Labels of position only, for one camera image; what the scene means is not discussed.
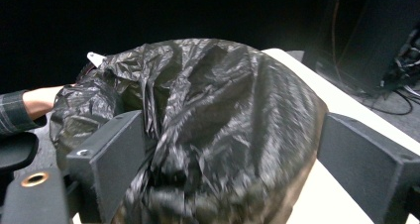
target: white surface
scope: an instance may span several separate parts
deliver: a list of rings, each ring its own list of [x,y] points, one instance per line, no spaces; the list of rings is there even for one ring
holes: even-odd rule
[[[88,53],[87,58],[98,67],[106,57],[96,53]]]
[[[420,155],[420,144],[369,111],[365,106],[323,79],[298,60],[279,49],[264,51],[295,72],[327,104],[330,112],[352,117],[380,134]],[[287,223],[367,224],[368,216],[318,161],[308,176]],[[418,224],[410,216],[407,223]]]

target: dark gray bracket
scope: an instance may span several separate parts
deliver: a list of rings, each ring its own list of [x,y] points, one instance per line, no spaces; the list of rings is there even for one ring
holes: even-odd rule
[[[365,124],[328,114],[318,160],[373,223],[402,224],[410,211],[418,215],[409,192],[420,184],[420,157]]]
[[[38,138],[33,133],[21,133],[0,141],[0,217],[7,186],[13,181],[13,172],[25,168],[34,160]]]
[[[1,223],[68,224],[65,187],[58,168],[44,168],[16,178],[7,188]]]
[[[106,123],[67,155],[70,178],[81,185],[83,223],[110,223],[145,157],[143,113]]]

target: black trash bag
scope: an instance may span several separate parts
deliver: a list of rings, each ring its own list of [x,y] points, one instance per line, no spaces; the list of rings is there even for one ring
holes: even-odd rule
[[[91,106],[92,96],[100,106]],[[286,222],[315,162],[327,112],[280,62],[220,40],[169,41],[107,56],[64,89],[54,109],[52,140],[64,153],[112,116],[144,110],[145,132],[157,145],[115,223]]]

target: white tag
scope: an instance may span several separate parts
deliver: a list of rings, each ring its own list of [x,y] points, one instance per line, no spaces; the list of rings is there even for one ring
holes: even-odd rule
[[[104,61],[104,59],[106,58],[105,56],[102,56],[100,54],[96,54],[96,53],[88,53],[87,54],[87,58],[96,66],[98,67],[99,65],[101,65],[101,63]]]

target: black background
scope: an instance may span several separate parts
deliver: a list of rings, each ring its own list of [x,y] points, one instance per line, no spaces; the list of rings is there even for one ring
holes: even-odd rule
[[[302,50],[317,30],[321,1],[0,0],[0,93],[72,83],[88,52],[173,39]]]

